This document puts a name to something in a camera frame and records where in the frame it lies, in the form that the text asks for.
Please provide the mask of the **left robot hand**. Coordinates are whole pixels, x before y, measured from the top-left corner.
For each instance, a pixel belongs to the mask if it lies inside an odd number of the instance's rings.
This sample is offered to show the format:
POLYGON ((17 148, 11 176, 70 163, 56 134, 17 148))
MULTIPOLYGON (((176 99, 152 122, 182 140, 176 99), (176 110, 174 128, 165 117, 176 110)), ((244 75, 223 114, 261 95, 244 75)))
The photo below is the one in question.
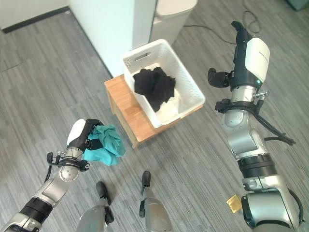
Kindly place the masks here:
POLYGON ((103 126, 103 123, 98 119, 79 119, 77 120, 69 133, 67 139, 67 148, 78 148, 82 152, 86 149, 97 150, 103 148, 102 143, 98 138, 88 139, 88 136, 96 126, 103 126))

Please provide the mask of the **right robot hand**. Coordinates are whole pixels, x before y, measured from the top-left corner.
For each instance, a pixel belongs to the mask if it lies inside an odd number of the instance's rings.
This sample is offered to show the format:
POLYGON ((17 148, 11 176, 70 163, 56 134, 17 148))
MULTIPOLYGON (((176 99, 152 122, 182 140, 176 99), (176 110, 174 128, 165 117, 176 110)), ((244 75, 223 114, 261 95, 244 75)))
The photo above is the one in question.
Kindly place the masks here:
POLYGON ((251 86, 259 90, 267 75, 270 49, 260 38, 253 37, 238 21, 231 25, 236 29, 234 69, 231 72, 208 71, 208 83, 217 88, 251 86))

